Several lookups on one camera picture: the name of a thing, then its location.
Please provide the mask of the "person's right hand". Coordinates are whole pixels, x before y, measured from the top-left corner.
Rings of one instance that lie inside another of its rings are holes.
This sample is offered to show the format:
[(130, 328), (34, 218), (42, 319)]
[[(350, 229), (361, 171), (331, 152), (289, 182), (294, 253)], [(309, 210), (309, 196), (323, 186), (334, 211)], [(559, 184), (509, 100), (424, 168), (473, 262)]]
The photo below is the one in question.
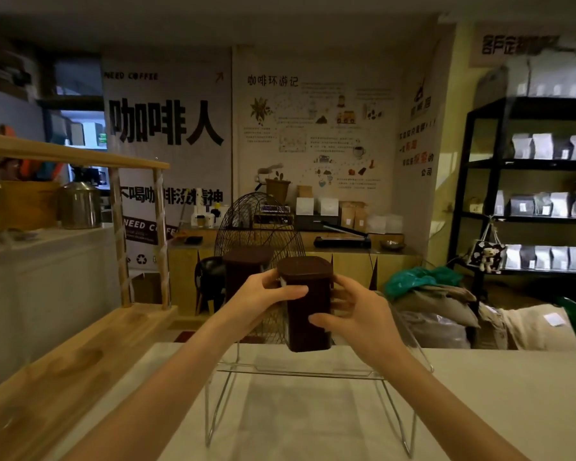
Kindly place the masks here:
[(336, 274), (333, 280), (339, 288), (332, 292), (330, 314), (348, 319), (348, 331), (335, 335), (379, 373), (406, 358), (408, 350), (388, 301), (349, 277)]

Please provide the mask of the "dark brown square canister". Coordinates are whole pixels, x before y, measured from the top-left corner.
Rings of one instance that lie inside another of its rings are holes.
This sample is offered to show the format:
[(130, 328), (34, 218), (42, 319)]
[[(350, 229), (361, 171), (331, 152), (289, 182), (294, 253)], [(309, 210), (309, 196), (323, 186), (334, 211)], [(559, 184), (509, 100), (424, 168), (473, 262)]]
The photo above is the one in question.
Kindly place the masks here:
[(277, 263), (282, 286), (307, 286), (305, 296), (287, 301), (284, 324), (285, 342), (293, 353), (328, 350), (332, 346), (330, 332), (315, 326), (309, 316), (330, 313), (333, 287), (332, 264), (319, 256), (285, 257)]
[(249, 276), (269, 269), (275, 250), (269, 246), (232, 247), (222, 256), (225, 266), (225, 302), (236, 294)]

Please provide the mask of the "person's left forearm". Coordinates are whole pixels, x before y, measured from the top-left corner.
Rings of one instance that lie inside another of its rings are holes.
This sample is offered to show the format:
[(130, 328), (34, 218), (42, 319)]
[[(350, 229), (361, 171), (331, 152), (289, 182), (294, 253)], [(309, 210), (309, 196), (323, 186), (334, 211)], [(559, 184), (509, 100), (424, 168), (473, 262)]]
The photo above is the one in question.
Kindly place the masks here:
[(228, 310), (217, 313), (61, 461), (156, 461), (222, 356), (251, 323)]

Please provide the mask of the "person's right forearm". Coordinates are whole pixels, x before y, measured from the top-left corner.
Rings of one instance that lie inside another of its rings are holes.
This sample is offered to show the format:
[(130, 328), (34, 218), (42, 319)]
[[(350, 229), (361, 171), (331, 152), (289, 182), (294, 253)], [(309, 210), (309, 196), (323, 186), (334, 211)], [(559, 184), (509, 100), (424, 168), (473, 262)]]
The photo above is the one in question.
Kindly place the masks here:
[(415, 410), (450, 461), (531, 461), (461, 402), (406, 348), (357, 354)]

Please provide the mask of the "black heat sealer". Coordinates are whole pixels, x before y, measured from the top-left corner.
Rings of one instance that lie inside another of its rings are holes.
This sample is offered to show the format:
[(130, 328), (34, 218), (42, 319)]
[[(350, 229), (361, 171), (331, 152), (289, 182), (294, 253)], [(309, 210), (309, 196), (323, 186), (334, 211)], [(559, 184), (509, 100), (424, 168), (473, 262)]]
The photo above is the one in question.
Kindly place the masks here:
[(322, 226), (332, 232), (338, 232), (348, 235), (348, 237), (316, 237), (313, 245), (316, 248), (323, 249), (336, 249), (336, 248), (350, 248), (350, 249), (371, 249), (372, 241), (369, 234), (365, 232), (356, 231), (348, 227), (340, 225), (329, 224), (328, 222), (321, 222)]

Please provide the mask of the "black stool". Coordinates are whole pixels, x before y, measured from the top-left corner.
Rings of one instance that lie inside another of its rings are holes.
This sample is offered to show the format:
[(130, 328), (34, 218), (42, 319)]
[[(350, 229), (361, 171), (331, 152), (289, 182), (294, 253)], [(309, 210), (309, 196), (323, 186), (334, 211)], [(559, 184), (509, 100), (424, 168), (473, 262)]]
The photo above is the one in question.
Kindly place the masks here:
[(196, 310), (209, 316), (218, 311), (226, 299), (223, 257), (211, 256), (198, 261), (194, 272), (197, 292)]

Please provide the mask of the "brown bucket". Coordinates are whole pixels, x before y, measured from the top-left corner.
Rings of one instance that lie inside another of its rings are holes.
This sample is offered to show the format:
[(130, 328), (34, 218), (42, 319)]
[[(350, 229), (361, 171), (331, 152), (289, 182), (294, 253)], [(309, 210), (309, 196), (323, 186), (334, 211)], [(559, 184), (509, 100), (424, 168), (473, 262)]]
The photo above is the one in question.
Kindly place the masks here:
[(284, 206), (291, 181), (266, 178), (265, 182), (267, 186), (267, 204)]

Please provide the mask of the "grey burlap sack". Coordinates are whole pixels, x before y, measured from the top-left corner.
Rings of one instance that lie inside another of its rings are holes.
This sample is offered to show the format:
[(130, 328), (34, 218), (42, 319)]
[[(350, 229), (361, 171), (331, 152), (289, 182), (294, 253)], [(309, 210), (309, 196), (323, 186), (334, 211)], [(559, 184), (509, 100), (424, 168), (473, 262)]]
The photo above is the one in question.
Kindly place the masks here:
[(391, 299), (421, 348), (470, 349), (468, 330), (479, 322), (476, 297), (459, 286), (421, 286)]

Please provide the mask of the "hanging plush toy charm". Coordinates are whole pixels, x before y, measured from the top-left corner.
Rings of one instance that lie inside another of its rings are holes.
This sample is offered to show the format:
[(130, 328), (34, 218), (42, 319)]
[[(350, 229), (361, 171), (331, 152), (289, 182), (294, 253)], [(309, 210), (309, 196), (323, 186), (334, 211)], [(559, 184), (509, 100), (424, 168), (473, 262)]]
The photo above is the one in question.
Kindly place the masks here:
[(483, 234), (472, 245), (466, 265), (487, 274), (499, 273), (506, 249), (507, 246), (499, 239), (493, 219), (489, 218)]

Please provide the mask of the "white cloth sack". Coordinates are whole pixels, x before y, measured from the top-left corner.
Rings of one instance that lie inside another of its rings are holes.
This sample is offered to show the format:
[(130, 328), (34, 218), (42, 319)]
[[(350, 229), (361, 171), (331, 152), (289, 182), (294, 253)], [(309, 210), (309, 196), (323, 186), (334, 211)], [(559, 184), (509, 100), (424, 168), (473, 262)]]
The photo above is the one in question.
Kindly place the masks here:
[(565, 309), (544, 303), (496, 309), (481, 303), (473, 348), (576, 352), (576, 333)]

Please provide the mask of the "narrow poster with red lettering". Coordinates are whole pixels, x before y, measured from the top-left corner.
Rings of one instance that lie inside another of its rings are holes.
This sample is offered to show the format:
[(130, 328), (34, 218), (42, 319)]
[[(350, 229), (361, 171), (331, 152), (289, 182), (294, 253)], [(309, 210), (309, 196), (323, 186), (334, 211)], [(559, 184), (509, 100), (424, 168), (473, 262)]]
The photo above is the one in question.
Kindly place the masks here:
[(437, 171), (440, 95), (434, 71), (405, 79), (399, 109), (392, 210), (402, 218), (406, 244), (423, 254), (427, 248)]

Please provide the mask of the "white poster with black lettering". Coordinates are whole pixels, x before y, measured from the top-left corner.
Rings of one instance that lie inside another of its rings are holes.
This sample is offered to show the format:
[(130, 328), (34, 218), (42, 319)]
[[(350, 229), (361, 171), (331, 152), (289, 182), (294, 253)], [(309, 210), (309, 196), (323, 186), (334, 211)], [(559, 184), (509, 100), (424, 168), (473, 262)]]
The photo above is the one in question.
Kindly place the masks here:
[(231, 51), (101, 60), (108, 151), (169, 164), (166, 238), (189, 224), (195, 189), (206, 208), (232, 202)]

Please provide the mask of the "black metal shelving unit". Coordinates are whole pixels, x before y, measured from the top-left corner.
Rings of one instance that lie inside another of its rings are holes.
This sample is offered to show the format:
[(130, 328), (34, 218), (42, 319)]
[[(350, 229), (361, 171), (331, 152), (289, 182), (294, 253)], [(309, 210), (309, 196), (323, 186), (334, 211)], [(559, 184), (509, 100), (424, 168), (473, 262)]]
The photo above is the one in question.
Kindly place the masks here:
[(489, 218), (506, 246), (576, 247), (576, 219), (493, 216), (499, 190), (506, 195), (576, 192), (576, 162), (514, 159), (509, 151), (516, 133), (576, 134), (576, 99), (503, 98), (467, 115), (447, 261), (468, 274), (470, 290), (479, 299), (489, 283), (504, 276), (548, 277), (553, 285), (573, 285), (576, 279), (570, 272), (506, 271), (502, 263), (499, 273), (492, 274), (466, 265)]

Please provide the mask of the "orange and teal utensils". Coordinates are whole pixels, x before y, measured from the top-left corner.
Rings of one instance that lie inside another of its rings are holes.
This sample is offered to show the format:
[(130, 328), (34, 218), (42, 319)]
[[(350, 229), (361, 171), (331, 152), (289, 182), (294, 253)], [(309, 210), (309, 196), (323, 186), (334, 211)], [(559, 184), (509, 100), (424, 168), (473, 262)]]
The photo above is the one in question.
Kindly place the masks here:
[(64, 163), (41, 162), (3, 158), (0, 161), (0, 179), (13, 181), (55, 181), (60, 176)]

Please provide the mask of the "yellow round container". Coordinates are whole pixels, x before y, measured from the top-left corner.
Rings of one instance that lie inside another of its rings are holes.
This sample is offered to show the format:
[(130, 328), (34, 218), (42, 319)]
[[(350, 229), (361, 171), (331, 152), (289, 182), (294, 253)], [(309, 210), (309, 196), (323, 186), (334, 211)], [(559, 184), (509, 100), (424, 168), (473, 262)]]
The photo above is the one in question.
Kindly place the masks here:
[(0, 231), (36, 231), (58, 225), (56, 181), (1, 181)]

